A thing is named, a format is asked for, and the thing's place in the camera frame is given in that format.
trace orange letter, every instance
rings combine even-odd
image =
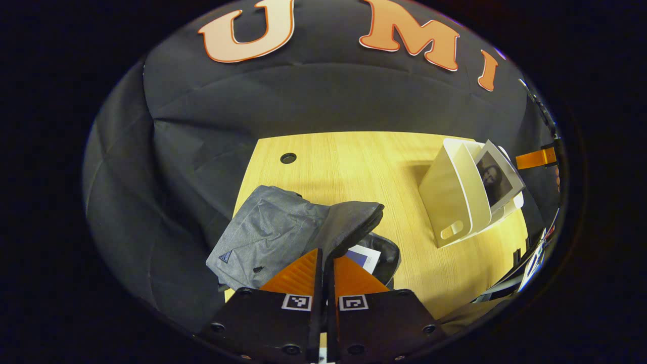
[[[240,43],[234,38],[234,19],[243,11],[223,15],[198,30],[204,35],[204,48],[214,61],[232,63],[264,56],[282,47],[294,32],[294,0],[262,0],[255,8],[265,8],[265,34],[255,41]]]
[[[499,62],[483,49],[481,49],[481,53],[485,57],[485,64],[483,65],[483,74],[479,77],[479,85],[487,91],[494,91],[494,75]]]
[[[438,21],[429,20],[420,26],[400,4],[388,0],[364,0],[371,4],[373,19],[371,32],[360,38],[360,44],[374,49],[395,52],[400,44],[393,39],[398,30],[406,50],[412,56],[420,53],[429,43],[432,48],[424,53],[431,63],[449,71],[456,71],[456,39],[460,35]]]

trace paper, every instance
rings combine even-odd
[[[361,245],[356,245],[348,249],[346,256],[359,264],[360,267],[364,268],[368,273],[373,274],[373,270],[375,270],[375,266],[377,265],[377,260],[380,258],[380,252]]]

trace wooden table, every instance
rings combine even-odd
[[[260,139],[238,192],[236,208],[259,185],[295,191],[312,203],[384,204],[375,233],[393,240],[402,255],[394,288],[409,288],[440,318],[496,283],[525,252],[527,231],[517,210],[497,227],[437,248],[418,185],[447,136],[358,131]],[[283,164],[285,153],[295,162]],[[226,292],[228,299],[232,290]]]

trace light wood tabletop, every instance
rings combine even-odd
[[[385,205],[374,232],[393,240],[402,264],[394,288],[409,288],[440,318],[470,302],[525,252],[521,210],[488,231],[438,248],[418,192],[423,175],[448,136],[385,131],[288,135],[260,139],[247,167],[236,208],[259,185],[294,191],[312,203],[374,201]],[[283,164],[285,153],[295,162]],[[233,294],[228,290],[228,299]]]

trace gray fabric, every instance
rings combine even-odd
[[[341,256],[370,232],[363,229],[374,228],[381,219],[376,212],[382,208],[377,202],[359,201],[317,205],[294,192],[258,186],[225,229],[206,265],[234,290],[260,288],[312,249],[322,248],[324,261]],[[358,237],[352,241],[354,234]],[[255,273],[257,267],[263,269]]]

